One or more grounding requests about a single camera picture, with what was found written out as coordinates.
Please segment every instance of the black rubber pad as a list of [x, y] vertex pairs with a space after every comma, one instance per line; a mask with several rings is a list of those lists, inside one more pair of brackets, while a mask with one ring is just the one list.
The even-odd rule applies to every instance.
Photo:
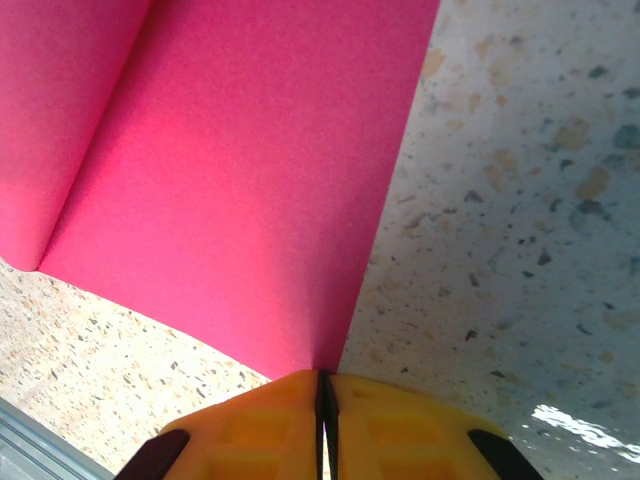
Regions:
[[509, 440], [486, 430], [471, 430], [467, 435], [500, 480], [543, 480]]
[[162, 480], [189, 443], [185, 430], [171, 430], [147, 440], [114, 480]]

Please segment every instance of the yellow plastic object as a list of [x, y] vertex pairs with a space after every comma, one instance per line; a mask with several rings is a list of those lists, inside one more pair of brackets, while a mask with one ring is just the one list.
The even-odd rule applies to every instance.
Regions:
[[507, 439], [494, 425], [364, 378], [333, 375], [331, 383], [340, 480], [500, 480], [467, 434], [483, 429]]
[[191, 438], [165, 480], [314, 479], [317, 378], [294, 373], [167, 425]]

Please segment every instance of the tan speck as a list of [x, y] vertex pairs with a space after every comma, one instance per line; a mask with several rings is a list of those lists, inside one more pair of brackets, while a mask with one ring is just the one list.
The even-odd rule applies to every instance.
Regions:
[[496, 192], [501, 192], [503, 189], [502, 173], [500, 173], [498, 167], [496, 167], [495, 165], [489, 165], [488, 167], [484, 167], [482, 171], [486, 175], [487, 181], [489, 182], [489, 185], [491, 185], [491, 188], [493, 188]]
[[518, 160], [511, 151], [507, 149], [496, 150], [493, 159], [500, 165], [503, 172], [513, 172], [518, 168]]
[[493, 37], [487, 37], [482, 42], [476, 43], [476, 53], [480, 61], [484, 61], [489, 53], [489, 47], [493, 44]]
[[636, 312], [605, 313], [604, 322], [614, 330], [618, 330], [619, 332], [624, 332], [640, 323], [640, 313], [636, 313]]
[[422, 76], [424, 78], [433, 77], [440, 70], [445, 58], [446, 55], [439, 48], [429, 50], [422, 66]]
[[633, 382], [622, 382], [620, 392], [627, 400], [633, 400], [638, 396], [638, 386]]
[[472, 93], [469, 96], [469, 113], [472, 113], [472, 114], [475, 113], [475, 111], [480, 106], [481, 102], [482, 102], [482, 95], [480, 95], [478, 92]]
[[576, 189], [576, 197], [580, 200], [599, 197], [607, 189], [611, 174], [606, 168], [593, 167], [589, 176]]
[[570, 152], [577, 152], [587, 144], [590, 129], [589, 122], [580, 117], [572, 117], [567, 125], [560, 127], [553, 137], [553, 143]]
[[461, 120], [447, 120], [444, 124], [454, 132], [464, 127], [464, 122]]

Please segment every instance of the speckled floor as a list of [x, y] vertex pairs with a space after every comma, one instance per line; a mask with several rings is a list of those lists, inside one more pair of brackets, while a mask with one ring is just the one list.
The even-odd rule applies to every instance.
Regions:
[[[341, 370], [640, 478], [640, 1], [443, 0]], [[109, 469], [266, 379], [0, 265], [0, 396]]]

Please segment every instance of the pink paper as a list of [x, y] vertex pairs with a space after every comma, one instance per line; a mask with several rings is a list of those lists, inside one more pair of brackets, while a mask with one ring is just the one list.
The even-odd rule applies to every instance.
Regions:
[[157, 2], [42, 271], [267, 376], [335, 369], [436, 6]]
[[38, 266], [149, 0], [0, 0], [0, 255]]

